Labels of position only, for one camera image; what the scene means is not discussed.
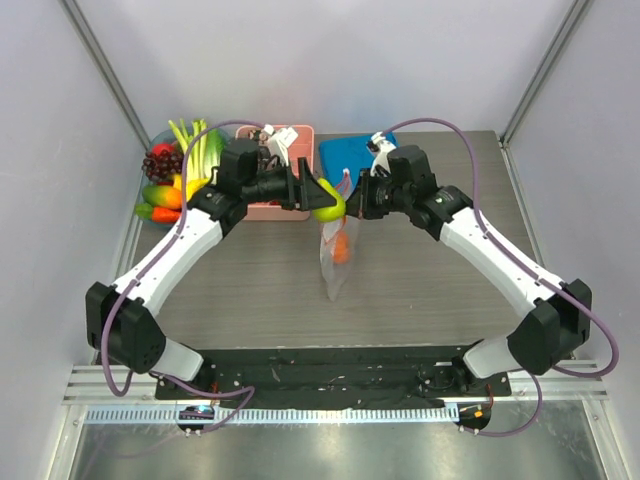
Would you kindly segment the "green pear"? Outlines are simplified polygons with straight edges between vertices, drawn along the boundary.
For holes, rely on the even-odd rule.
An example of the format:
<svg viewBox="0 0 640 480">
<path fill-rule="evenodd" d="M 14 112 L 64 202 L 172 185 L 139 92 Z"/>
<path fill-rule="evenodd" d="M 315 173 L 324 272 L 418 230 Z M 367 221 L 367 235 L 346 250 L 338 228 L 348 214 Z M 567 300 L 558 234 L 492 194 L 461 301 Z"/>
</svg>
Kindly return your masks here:
<svg viewBox="0 0 640 480">
<path fill-rule="evenodd" d="M 333 199 L 333 204 L 313 211 L 313 216 L 319 223 L 329 223 L 345 216 L 346 203 L 342 194 L 325 178 L 319 178 L 318 184 Z"/>
</svg>

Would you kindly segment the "clear zip top bag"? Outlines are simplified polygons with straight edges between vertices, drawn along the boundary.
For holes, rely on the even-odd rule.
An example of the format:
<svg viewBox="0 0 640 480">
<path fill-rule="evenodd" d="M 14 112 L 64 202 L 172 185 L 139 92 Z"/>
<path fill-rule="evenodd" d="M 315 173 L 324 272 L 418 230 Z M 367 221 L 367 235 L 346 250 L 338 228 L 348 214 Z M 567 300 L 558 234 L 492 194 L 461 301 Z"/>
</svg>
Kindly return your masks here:
<svg viewBox="0 0 640 480">
<path fill-rule="evenodd" d="M 320 224 L 319 260 L 327 296 L 335 301 L 346 282 L 354 263 L 360 220 L 346 214 L 346 200 L 354 191 L 350 170 L 344 168 L 336 186 L 321 178 L 321 186 L 336 204 L 313 212 Z"/>
</svg>

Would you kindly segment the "small orange fruit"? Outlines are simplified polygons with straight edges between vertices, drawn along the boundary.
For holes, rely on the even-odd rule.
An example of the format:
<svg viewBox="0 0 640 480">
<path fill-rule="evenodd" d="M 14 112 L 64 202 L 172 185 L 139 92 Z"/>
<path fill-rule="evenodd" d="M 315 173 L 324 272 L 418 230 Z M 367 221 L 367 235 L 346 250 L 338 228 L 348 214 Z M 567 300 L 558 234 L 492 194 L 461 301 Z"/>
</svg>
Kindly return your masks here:
<svg viewBox="0 0 640 480">
<path fill-rule="evenodd" d="M 336 233 L 334 238 L 332 260 L 335 264 L 344 265 L 351 259 L 351 247 L 349 235 L 344 231 Z"/>
</svg>

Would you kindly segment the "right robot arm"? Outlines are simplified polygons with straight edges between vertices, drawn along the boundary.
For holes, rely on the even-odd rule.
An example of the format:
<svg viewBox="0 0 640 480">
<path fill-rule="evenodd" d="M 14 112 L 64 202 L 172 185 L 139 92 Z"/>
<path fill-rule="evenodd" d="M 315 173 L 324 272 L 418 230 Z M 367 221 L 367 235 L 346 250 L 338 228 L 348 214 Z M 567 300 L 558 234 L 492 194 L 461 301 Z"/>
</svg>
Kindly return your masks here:
<svg viewBox="0 0 640 480">
<path fill-rule="evenodd" d="M 579 279 L 567 283 L 550 274 L 491 227 L 460 189 L 438 185 L 417 146 L 396 148 L 386 166 L 362 170 L 346 212 L 367 220 L 405 214 L 470 262 L 521 316 L 511 333 L 481 340 L 464 353 L 451 371 L 460 393 L 475 394 L 488 377 L 506 370 L 543 375 L 589 339 L 591 289 Z"/>
</svg>

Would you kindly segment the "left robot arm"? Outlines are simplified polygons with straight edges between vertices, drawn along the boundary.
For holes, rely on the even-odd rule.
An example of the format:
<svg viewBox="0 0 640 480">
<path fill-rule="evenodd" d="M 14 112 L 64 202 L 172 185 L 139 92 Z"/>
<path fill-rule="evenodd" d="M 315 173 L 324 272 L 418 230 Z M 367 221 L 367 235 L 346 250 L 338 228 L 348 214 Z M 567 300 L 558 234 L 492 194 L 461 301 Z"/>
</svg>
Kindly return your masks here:
<svg viewBox="0 0 640 480">
<path fill-rule="evenodd" d="M 215 183 L 192 195 L 185 214 L 154 249 L 113 284 L 96 282 L 89 288 L 87 340 L 104 360 L 139 374 L 177 378 L 193 399 L 211 391 L 213 375 L 203 355 L 168 339 L 156 322 L 171 291 L 245 218 L 250 205 L 277 202 L 286 210 L 313 211 L 338 204 L 329 184 L 313 176 L 304 158 L 293 169 L 278 154 L 278 163 L 264 169 L 263 152 L 248 138 L 231 140 L 220 155 Z"/>
</svg>

